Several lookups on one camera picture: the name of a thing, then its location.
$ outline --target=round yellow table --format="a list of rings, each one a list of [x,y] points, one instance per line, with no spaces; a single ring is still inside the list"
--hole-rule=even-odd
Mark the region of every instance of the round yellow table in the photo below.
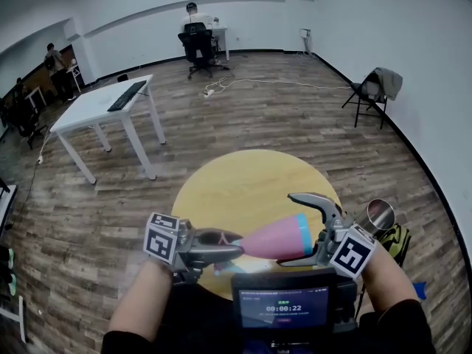
[[[303,160],[272,150],[243,150],[214,159],[195,172],[178,193],[172,215],[190,219],[197,229],[212,227],[247,236],[266,224],[305,213],[314,245],[324,228],[321,213],[290,201],[290,192],[317,192],[341,206],[328,180]],[[246,272],[307,269],[283,268],[273,260],[247,255],[233,262]],[[199,283],[231,300],[231,276],[215,276],[211,265]]]

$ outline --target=white shirt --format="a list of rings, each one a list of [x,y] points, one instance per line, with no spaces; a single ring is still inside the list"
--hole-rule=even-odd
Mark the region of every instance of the white shirt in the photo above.
[[[205,27],[207,29],[212,29],[212,25],[213,25],[214,20],[215,20],[215,17],[207,15],[206,13],[195,13],[195,14],[190,15],[190,16],[187,15],[182,20],[181,32],[185,31],[185,25],[194,24],[195,22],[202,22],[203,24],[205,24]]]

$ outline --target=blue object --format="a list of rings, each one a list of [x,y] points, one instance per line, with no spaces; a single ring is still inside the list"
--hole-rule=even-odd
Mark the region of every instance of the blue object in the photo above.
[[[426,282],[413,283],[414,290],[421,300],[426,300],[425,287]]]
[[[303,253],[305,256],[308,256],[313,252],[313,248],[311,246],[311,233],[310,228],[308,228],[307,217],[305,214],[298,214],[296,219],[298,220],[298,227],[300,228],[300,233],[302,234]]]

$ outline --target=folding chair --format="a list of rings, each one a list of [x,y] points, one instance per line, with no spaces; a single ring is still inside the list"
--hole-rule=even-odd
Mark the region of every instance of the folding chair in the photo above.
[[[380,91],[381,91],[381,95],[379,96],[379,98],[376,101],[374,101],[372,98],[370,98],[368,94],[365,94],[363,92],[364,86],[367,86],[367,83],[378,84],[378,86],[380,88]],[[346,106],[346,104],[348,104],[348,103],[354,103],[354,102],[351,102],[351,99],[356,94],[358,95],[358,102],[355,103],[357,105],[357,113],[355,115],[354,127],[357,127],[357,121],[358,121],[358,118],[359,118],[360,115],[367,115],[367,116],[371,116],[371,117],[381,118],[381,129],[382,129],[382,127],[384,126],[386,103],[387,103],[388,99],[387,99],[386,95],[384,94],[383,86],[382,86],[380,80],[378,79],[377,74],[374,71],[372,71],[367,75],[367,77],[364,79],[364,81],[362,83],[360,83],[360,84],[359,83],[351,83],[351,87],[354,89],[354,93],[351,95],[351,97],[349,97],[347,99],[347,101],[343,104],[342,108],[344,108]],[[366,109],[366,111],[368,111],[371,107],[375,106],[376,103],[383,104],[383,113],[381,113],[380,115],[360,113],[359,112],[359,109],[360,109],[361,105],[369,106]]]

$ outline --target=display screen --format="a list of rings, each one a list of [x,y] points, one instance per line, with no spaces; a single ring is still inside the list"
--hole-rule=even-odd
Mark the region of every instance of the display screen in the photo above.
[[[292,329],[326,324],[328,287],[239,290],[244,328]]]

